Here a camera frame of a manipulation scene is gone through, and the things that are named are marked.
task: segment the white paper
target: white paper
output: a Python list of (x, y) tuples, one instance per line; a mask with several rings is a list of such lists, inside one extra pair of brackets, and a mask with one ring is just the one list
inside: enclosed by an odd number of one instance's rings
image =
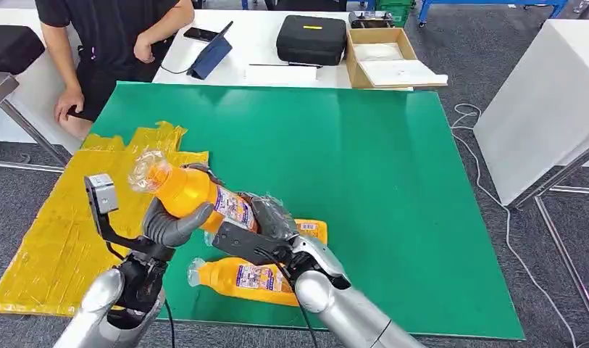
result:
[(436, 75), (419, 60), (382, 60), (360, 62), (376, 86), (446, 84), (447, 75)]
[(248, 65), (245, 81), (260, 85), (289, 85), (313, 83), (317, 80), (316, 67), (290, 65)]
[(403, 59), (396, 42), (356, 44), (354, 54), (359, 61)]

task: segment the person's hand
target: person's hand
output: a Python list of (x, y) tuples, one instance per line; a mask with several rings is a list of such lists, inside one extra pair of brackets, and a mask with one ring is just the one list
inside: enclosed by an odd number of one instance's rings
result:
[(55, 122), (68, 120), (68, 110), (73, 105), (76, 106), (75, 112), (82, 112), (84, 102), (85, 97), (83, 97), (83, 92), (81, 92), (80, 88), (66, 88), (59, 95), (59, 99), (57, 99), (57, 103), (55, 104)]
[(151, 63), (154, 60), (156, 60), (153, 52), (151, 52), (151, 43), (145, 40), (143, 34), (140, 34), (136, 38), (136, 44), (134, 45), (134, 56), (136, 57), (136, 59), (140, 60), (145, 64)]

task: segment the black carrying case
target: black carrying case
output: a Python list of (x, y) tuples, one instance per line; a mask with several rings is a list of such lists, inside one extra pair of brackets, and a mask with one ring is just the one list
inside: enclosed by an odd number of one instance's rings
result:
[(344, 20), (292, 14), (277, 35), (277, 55), (286, 62), (338, 65), (346, 38)]
[(0, 71), (23, 73), (44, 50), (42, 41), (30, 28), (0, 25)]

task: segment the black t-shirt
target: black t-shirt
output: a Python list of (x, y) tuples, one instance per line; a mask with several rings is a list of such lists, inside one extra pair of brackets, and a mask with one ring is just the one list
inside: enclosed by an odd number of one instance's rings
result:
[(138, 34), (150, 28), (178, 0), (36, 0), (41, 22), (65, 27), (72, 22), (83, 57), (99, 65), (133, 65)]

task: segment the green mat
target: green mat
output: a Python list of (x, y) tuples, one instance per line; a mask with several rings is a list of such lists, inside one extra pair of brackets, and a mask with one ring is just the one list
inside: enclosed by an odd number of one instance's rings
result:
[[(180, 149), (209, 150), (229, 189), (326, 221), (349, 278), (407, 331), (524, 338), (436, 93), (121, 83), (92, 132), (129, 141), (159, 120), (187, 128)], [(304, 327), (298, 308), (187, 284), (194, 257), (222, 256), (200, 231), (178, 248), (175, 319)]]

